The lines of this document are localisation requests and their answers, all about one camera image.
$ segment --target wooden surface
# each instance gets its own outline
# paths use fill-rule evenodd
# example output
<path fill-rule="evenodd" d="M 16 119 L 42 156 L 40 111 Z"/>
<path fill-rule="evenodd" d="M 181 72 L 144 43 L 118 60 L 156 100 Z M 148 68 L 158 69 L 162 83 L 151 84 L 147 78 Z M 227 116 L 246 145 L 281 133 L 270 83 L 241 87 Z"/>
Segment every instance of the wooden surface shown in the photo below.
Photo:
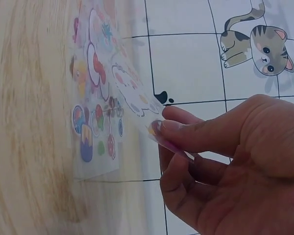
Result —
<path fill-rule="evenodd" d="M 0 235 L 146 234 L 142 184 L 100 182 L 139 180 L 138 149 L 100 181 L 73 181 L 68 42 L 77 8 L 0 0 Z"/>

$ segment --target cartoon cat sticker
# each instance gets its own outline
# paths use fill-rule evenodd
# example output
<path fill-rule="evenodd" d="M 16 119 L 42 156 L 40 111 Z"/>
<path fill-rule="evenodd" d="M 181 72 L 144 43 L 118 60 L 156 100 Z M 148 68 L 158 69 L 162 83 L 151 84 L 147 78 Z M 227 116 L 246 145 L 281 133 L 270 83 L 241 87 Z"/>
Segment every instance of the cartoon cat sticker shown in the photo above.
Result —
<path fill-rule="evenodd" d="M 248 14 L 226 21 L 220 40 L 223 50 L 221 59 L 225 68 L 252 59 L 257 70 L 266 76 L 275 76 L 284 70 L 294 72 L 294 64 L 285 47 L 287 33 L 284 30 L 274 26 L 258 25 L 252 29 L 250 37 L 231 30 L 238 22 L 256 20 L 264 14 L 265 5 L 259 1 L 258 6 L 253 6 Z"/>

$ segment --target black paw print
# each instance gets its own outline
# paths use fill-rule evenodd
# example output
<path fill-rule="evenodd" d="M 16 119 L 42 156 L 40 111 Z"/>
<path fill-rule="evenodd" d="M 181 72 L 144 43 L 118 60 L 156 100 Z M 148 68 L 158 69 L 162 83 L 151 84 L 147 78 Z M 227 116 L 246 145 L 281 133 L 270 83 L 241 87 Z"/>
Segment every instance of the black paw print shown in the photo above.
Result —
<path fill-rule="evenodd" d="M 165 104 L 168 100 L 170 104 L 166 105 L 171 105 L 174 103 L 174 100 L 172 98 L 168 99 L 168 93 L 166 91 L 161 92 L 160 94 L 155 94 L 155 97 L 159 100 L 160 103 Z"/>

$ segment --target cat ear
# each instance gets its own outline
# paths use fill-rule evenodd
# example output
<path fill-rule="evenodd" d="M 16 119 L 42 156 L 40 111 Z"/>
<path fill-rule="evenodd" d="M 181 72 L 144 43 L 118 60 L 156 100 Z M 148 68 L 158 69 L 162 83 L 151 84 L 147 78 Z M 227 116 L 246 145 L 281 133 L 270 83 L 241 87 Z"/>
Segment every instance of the cat ear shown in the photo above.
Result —
<path fill-rule="evenodd" d="M 288 57 L 288 60 L 286 62 L 285 70 L 288 72 L 294 72 L 294 63 L 290 57 Z"/>
<path fill-rule="evenodd" d="M 275 32 L 282 40 L 286 40 L 286 32 L 284 32 L 282 29 L 276 29 Z"/>

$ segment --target fingernail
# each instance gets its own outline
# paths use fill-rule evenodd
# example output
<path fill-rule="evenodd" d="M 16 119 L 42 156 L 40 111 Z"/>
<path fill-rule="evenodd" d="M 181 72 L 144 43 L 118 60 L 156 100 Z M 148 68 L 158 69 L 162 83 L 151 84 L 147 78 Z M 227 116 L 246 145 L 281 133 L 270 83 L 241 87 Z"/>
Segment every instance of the fingernail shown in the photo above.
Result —
<path fill-rule="evenodd" d="M 161 131 L 161 124 L 162 124 L 162 121 L 160 121 L 160 120 L 156 121 L 156 127 L 157 127 L 158 131 Z"/>
<path fill-rule="evenodd" d="M 183 126 L 183 124 L 172 120 L 164 120 L 162 122 L 162 125 L 163 128 L 167 129 L 168 131 L 178 131 Z"/>

